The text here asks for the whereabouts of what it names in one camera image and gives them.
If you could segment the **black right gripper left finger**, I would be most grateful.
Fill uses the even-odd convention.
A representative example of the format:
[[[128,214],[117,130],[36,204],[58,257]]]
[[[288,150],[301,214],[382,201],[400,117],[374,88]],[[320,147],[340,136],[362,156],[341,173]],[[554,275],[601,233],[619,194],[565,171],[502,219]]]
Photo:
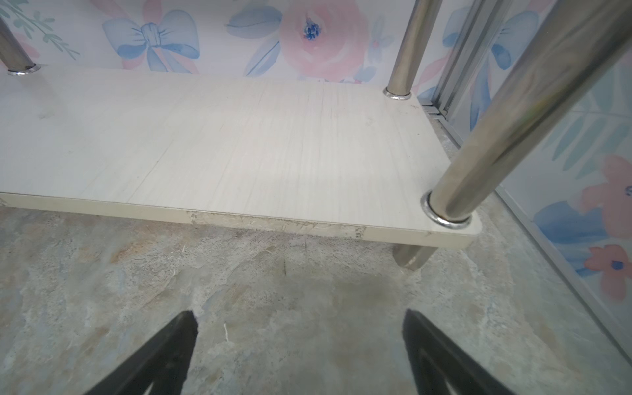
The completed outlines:
[[[190,310],[174,317],[89,394],[180,394],[198,336]]]

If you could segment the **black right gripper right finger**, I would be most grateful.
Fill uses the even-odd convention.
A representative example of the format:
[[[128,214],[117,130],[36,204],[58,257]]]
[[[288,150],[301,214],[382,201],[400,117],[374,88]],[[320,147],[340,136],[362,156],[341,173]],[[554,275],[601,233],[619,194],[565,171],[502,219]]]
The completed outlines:
[[[419,394],[511,394],[422,313],[409,309],[403,341]]]

